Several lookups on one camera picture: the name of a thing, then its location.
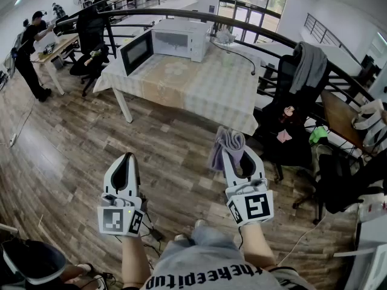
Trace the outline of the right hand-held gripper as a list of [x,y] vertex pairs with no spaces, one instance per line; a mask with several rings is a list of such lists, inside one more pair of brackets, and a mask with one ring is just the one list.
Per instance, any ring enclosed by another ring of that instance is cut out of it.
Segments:
[[227,182],[227,207],[237,225],[258,224],[274,217],[273,192],[267,188],[264,163],[246,146],[238,172],[233,156],[222,149],[223,172]]

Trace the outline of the pale blue flower bouquet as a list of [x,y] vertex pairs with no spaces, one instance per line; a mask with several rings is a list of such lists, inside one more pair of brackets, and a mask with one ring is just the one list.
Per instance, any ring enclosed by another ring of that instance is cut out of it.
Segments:
[[234,43],[236,35],[232,34],[228,29],[222,29],[216,32],[215,40],[222,45],[229,46]]

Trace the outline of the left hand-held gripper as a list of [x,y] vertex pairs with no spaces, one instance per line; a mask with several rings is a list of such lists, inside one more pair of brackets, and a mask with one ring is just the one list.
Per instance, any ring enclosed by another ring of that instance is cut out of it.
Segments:
[[106,193],[102,194],[102,203],[97,207],[100,233],[138,237],[144,212],[142,199],[133,196],[138,195],[139,186],[137,159],[134,154],[125,153],[112,163],[104,176]]

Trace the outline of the person's left forearm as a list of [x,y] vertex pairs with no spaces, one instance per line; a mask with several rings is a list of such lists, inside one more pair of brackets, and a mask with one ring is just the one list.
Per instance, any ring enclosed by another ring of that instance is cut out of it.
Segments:
[[143,242],[139,236],[122,236],[121,241],[123,287],[140,289],[151,276]]

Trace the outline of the person's grey printed t-shirt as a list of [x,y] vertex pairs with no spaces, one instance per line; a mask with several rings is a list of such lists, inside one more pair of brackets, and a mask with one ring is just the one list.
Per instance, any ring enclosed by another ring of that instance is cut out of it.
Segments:
[[140,290],[316,290],[293,268],[264,270],[246,262],[238,250],[167,244]]

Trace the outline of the white microwave oven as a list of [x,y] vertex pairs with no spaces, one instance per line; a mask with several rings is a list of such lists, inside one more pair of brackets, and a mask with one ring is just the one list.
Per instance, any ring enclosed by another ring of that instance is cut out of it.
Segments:
[[163,19],[118,49],[123,74],[128,76],[154,54],[202,62],[210,42],[210,23]]

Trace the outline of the purple cloth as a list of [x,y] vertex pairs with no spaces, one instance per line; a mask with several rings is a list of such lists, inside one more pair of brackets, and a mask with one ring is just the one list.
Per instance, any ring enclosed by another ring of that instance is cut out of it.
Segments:
[[211,170],[222,171],[224,169],[222,150],[224,149],[232,157],[234,165],[238,165],[246,146],[243,133],[219,126],[215,142],[209,154],[207,165]]

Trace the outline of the black office chair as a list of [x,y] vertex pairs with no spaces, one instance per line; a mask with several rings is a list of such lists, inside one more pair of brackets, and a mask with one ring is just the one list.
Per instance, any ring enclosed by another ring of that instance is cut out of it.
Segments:
[[83,97],[87,95],[91,84],[100,77],[105,65],[109,64],[109,48],[104,41],[104,29],[104,20],[99,16],[96,6],[80,12],[76,31],[82,56],[71,67],[70,74],[81,77],[82,83],[89,79],[82,91]]
[[323,209],[335,214],[344,212],[353,204],[360,204],[363,195],[387,195],[387,149],[380,152],[355,173],[351,174],[348,160],[339,155],[321,154],[319,157],[319,179],[313,178],[306,170],[299,170],[297,175],[308,179],[314,192],[293,204],[297,209],[309,200],[318,203],[317,225],[322,220]]
[[[272,102],[262,109],[259,131],[264,147],[263,156],[278,170],[277,182],[283,180],[283,166],[308,168],[312,154],[309,133],[305,122],[315,109],[316,100],[328,83],[330,70],[325,73],[316,88],[304,86],[296,94],[289,92],[299,59],[290,55],[280,58],[278,80]],[[283,123],[284,108],[294,107],[294,120]]]

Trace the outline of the table with checkered tablecloth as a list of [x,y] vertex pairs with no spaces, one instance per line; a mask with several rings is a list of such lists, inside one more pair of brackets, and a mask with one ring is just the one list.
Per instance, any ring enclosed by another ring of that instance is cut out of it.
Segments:
[[123,74],[118,59],[101,73],[94,92],[113,89],[172,108],[184,109],[244,134],[253,135],[261,60],[227,53],[210,44],[202,62],[154,54],[133,73]]

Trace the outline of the dark wooden side table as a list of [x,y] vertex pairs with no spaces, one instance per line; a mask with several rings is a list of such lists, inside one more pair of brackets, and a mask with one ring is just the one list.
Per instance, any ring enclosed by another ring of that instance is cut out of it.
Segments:
[[363,150],[364,136],[351,124],[352,119],[357,117],[358,112],[326,89],[321,92],[320,96],[329,130],[356,148]]

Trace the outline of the person's blue jeans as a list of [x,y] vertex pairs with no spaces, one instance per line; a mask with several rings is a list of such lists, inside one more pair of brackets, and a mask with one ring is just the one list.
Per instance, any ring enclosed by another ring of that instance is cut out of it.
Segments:
[[208,224],[198,228],[194,227],[190,237],[188,237],[188,240],[171,240],[164,249],[162,256],[175,254],[190,247],[224,250],[230,253],[237,253],[237,255],[241,256],[239,249],[236,247],[230,236],[214,227],[209,226]]

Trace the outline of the black wall railing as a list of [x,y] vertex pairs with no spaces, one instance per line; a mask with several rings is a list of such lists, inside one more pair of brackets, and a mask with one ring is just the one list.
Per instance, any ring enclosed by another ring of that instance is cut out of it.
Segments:
[[310,13],[307,14],[304,27],[310,35],[319,43],[324,45],[334,45],[346,52],[355,62],[360,65],[358,59],[353,53],[337,38],[326,26],[318,21]]

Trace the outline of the green bag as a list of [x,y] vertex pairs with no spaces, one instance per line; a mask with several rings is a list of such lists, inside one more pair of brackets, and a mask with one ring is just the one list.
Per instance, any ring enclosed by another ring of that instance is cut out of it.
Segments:
[[326,140],[328,138],[328,132],[323,126],[315,128],[309,137],[310,144],[317,144],[320,140]]

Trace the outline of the white tote bag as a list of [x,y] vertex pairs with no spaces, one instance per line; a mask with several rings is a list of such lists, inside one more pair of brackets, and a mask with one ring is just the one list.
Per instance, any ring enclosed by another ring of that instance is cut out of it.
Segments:
[[387,109],[381,99],[361,106],[351,124],[362,134],[362,147],[367,152],[378,154],[387,149]]

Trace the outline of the white storage box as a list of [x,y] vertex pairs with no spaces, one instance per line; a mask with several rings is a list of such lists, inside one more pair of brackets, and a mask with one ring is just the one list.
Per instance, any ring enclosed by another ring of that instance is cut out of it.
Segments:
[[47,46],[52,44],[58,44],[59,38],[53,31],[49,31],[41,40],[34,41],[34,49],[38,53],[43,53]]

